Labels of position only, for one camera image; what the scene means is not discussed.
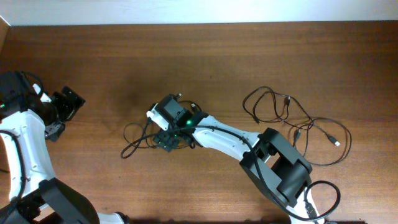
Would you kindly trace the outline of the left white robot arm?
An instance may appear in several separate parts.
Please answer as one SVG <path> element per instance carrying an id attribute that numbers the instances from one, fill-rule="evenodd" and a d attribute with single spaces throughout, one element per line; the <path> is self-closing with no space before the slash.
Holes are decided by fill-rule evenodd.
<path id="1" fill-rule="evenodd" d="M 1 139 L 11 178 L 1 223 L 37 223 L 45 208 L 53 212 L 41 223 L 129 223 L 121 212 L 97 212 L 85 196 L 57 178 L 46 142 L 58 140 L 85 100 L 67 86 L 48 96 L 43 83 L 33 85 L 29 76 L 19 71 L 1 75 Z"/>

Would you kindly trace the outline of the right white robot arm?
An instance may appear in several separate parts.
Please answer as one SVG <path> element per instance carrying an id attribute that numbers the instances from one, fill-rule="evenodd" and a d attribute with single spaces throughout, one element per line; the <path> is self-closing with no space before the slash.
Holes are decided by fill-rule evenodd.
<path id="1" fill-rule="evenodd" d="M 325 223 L 313 201 L 312 166 L 278 131 L 243 131 L 199 109 L 188 110 L 176 95 L 155 103 L 146 115 L 161 131 L 156 141 L 171 150 L 178 140 L 220 151 L 239 162 L 257 189 L 289 214 L 291 223 Z"/>

